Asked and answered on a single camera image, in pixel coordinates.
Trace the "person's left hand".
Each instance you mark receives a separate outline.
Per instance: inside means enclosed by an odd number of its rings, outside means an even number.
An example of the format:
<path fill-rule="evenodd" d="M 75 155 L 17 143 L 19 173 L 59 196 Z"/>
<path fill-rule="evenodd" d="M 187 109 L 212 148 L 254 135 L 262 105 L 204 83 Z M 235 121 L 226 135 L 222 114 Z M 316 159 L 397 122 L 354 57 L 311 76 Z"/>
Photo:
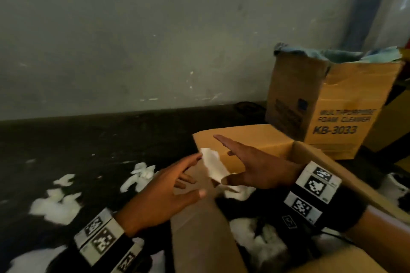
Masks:
<path fill-rule="evenodd" d="M 196 165 L 202 153 L 182 158 L 160 170 L 148 185 L 115 214 L 115 220 L 130 238 L 143 229 L 162 224 L 182 211 L 173 209 L 174 188 L 185 189 L 182 182 L 195 184 L 196 180 L 185 171 Z"/>

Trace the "person's right hand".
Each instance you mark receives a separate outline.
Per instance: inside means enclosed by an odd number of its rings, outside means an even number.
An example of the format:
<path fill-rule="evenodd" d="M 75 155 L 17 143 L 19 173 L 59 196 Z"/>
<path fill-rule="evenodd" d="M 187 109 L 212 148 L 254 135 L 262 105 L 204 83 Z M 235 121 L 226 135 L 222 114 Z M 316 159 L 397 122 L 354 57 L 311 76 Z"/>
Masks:
<path fill-rule="evenodd" d="M 214 138 L 229 149 L 228 155 L 237 156 L 244 164 L 244 172 L 248 175 L 247 187 L 273 189 L 291 186 L 306 167 L 306 164 L 270 155 L 222 135 L 214 135 Z"/>

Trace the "white paper scrap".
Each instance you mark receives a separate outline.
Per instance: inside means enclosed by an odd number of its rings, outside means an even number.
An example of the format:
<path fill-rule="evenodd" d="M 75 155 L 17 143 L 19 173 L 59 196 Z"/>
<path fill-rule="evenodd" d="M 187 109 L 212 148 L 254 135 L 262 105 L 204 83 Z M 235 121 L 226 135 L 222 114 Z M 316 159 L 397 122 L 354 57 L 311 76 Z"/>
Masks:
<path fill-rule="evenodd" d="M 220 160 L 219 153 L 210 148 L 200 148 L 200 152 L 202 153 L 202 161 L 207 169 L 208 177 L 222 184 L 223 178 L 230 175 L 230 172 Z"/>

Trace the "person's right forearm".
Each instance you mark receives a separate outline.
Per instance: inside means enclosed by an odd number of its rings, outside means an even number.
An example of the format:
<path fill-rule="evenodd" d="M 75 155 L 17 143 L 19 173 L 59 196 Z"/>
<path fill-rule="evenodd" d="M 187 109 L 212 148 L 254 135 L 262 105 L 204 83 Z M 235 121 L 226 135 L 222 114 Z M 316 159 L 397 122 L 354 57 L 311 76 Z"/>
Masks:
<path fill-rule="evenodd" d="M 345 234 L 388 273 L 410 273 L 410 225 L 369 205 Z"/>

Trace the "open plain cardboard box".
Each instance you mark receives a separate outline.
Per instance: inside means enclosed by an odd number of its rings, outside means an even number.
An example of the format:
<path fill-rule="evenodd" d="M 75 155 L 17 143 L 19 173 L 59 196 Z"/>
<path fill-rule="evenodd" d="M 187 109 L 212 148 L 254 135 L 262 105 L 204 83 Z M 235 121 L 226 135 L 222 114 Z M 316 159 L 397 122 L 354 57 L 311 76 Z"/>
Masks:
<path fill-rule="evenodd" d="M 257 148 L 276 157 L 298 164 L 313 161 L 340 177 L 342 183 L 355 191 L 367 204 L 410 225 L 410 215 L 393 206 L 385 197 L 358 179 L 321 150 L 295 141 L 268 124 L 235 126 L 210 129 L 193 134 L 195 144 L 219 153 L 220 160 L 230 174 L 245 171 L 237 156 L 228 155 L 229 149 L 214 138 L 222 135 L 233 141 Z M 197 179 L 197 186 L 205 188 L 205 199 L 189 206 L 171 219 L 173 258 L 176 273 L 248 273 L 238 246 L 231 233 L 228 220 L 216 205 L 217 190 L 208 177 L 203 161 L 191 167 L 188 174 Z M 258 189 L 284 191 L 284 198 L 290 187 Z M 364 250 L 359 248 L 345 234 L 311 226 L 318 234 L 312 237 L 321 257 L 311 260 L 289 273 L 388 273 Z"/>

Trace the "black cloth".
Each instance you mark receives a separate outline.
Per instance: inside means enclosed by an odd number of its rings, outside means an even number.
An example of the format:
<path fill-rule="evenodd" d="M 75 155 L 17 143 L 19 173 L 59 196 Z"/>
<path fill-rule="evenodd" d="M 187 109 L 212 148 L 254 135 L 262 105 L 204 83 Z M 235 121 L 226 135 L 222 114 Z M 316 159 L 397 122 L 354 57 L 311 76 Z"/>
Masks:
<path fill-rule="evenodd" d="M 269 221 L 288 248 L 290 258 L 286 263 L 284 273 L 320 258 L 321 252 L 312 238 L 318 234 L 318 231 L 306 224 L 300 216 L 284 205 L 283 199 L 284 191 L 269 191 L 269 194 L 264 196 L 263 204 L 268 209 Z"/>

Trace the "heap of white scraps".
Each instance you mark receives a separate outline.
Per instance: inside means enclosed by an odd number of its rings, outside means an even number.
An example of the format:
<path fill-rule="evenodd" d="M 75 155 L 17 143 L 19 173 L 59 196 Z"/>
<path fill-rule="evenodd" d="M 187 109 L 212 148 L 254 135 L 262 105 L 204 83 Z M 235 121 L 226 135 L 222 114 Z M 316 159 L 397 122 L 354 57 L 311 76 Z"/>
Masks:
<path fill-rule="evenodd" d="M 268 219 L 264 196 L 268 190 L 243 187 L 242 192 L 223 191 L 218 207 L 249 273 L 283 273 L 290 258 L 288 248 Z"/>

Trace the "right wrist marker band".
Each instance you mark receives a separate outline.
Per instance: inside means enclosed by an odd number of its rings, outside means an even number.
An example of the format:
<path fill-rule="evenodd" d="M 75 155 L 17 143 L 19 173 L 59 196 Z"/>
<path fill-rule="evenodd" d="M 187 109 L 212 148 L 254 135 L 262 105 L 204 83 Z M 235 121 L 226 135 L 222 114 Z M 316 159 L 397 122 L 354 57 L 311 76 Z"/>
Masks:
<path fill-rule="evenodd" d="M 356 225 L 368 207 L 340 177 L 313 161 L 304 167 L 283 203 L 311 226 L 340 233 Z"/>

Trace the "wrist marker band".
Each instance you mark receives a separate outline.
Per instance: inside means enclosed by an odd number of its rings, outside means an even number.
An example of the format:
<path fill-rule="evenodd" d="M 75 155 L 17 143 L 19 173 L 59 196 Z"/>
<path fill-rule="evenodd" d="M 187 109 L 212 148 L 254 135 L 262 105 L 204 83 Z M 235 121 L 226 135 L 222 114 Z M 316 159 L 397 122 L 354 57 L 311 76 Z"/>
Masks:
<path fill-rule="evenodd" d="M 135 273 L 145 244 L 127 236 L 108 208 L 80 230 L 74 242 L 91 273 Z"/>
<path fill-rule="evenodd" d="M 356 225 L 368 207 L 340 177 L 313 161 L 304 167 L 283 203 L 311 226 L 340 233 Z"/>

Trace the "left wrist marker band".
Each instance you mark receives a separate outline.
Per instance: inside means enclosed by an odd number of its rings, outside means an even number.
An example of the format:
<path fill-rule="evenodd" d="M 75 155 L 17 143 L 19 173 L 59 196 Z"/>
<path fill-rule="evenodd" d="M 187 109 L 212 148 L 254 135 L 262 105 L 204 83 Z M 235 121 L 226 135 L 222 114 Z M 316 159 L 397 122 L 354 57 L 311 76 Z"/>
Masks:
<path fill-rule="evenodd" d="M 127 236 L 108 208 L 80 230 L 74 242 L 91 273 L 135 273 L 145 244 Z"/>

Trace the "printed brown cardboard box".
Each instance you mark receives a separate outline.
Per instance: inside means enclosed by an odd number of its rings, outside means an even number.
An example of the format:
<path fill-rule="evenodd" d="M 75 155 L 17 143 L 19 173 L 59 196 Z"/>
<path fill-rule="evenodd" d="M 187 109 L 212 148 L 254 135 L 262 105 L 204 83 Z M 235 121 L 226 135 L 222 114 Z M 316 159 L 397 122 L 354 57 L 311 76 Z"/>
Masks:
<path fill-rule="evenodd" d="M 335 160 L 356 156 L 381 112 L 402 58 L 342 62 L 275 50 L 265 120 Z"/>

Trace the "scattered white paper scraps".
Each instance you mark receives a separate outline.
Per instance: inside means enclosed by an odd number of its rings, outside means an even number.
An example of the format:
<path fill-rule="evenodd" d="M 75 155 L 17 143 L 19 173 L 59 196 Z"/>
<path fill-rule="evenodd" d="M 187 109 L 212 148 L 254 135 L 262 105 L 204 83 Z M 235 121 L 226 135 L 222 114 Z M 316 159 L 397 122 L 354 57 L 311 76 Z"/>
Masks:
<path fill-rule="evenodd" d="M 155 165 L 147 166 L 140 162 L 134 166 L 127 180 L 119 188 L 119 194 L 140 192 L 152 180 L 155 174 Z M 83 205 L 78 201 L 81 192 L 64 194 L 61 188 L 47 190 L 48 197 L 33 201 L 29 215 L 42 217 L 54 225 L 68 226 L 80 213 Z M 56 248 L 43 248 L 26 252 L 11 260 L 5 273 L 46 273 L 50 263 L 64 250 L 67 245 Z"/>

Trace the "white crumpled bag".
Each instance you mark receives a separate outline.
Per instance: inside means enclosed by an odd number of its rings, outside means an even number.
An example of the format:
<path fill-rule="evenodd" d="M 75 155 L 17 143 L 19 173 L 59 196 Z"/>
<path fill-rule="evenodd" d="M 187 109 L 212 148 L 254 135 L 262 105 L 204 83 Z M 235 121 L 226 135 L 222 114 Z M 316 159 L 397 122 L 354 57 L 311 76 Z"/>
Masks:
<path fill-rule="evenodd" d="M 384 177 L 377 191 L 391 203 L 410 213 L 410 176 L 389 173 Z"/>

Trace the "blue cloth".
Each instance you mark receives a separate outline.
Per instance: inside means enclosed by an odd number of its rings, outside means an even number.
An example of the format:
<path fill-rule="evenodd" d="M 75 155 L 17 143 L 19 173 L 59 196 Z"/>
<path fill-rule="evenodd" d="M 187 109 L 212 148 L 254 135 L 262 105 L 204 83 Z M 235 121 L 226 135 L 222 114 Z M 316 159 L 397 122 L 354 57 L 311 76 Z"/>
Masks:
<path fill-rule="evenodd" d="M 279 53 L 291 53 L 318 60 L 328 61 L 336 64 L 342 63 L 389 63 L 397 62 L 403 58 L 403 50 L 398 47 L 388 47 L 375 49 L 367 52 L 353 52 L 333 49 L 312 49 L 300 46 L 289 46 L 285 43 L 278 43 L 274 47 L 274 56 Z"/>

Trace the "plain brown carton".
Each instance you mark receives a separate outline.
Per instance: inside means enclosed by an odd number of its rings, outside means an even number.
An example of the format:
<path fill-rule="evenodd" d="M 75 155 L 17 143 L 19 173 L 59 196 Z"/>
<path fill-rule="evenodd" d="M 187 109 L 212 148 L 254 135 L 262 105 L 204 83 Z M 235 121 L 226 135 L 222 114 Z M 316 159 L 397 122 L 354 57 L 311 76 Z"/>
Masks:
<path fill-rule="evenodd" d="M 372 152 L 378 152 L 408 132 L 410 132 L 410 89 L 403 91 L 381 110 L 363 145 Z"/>

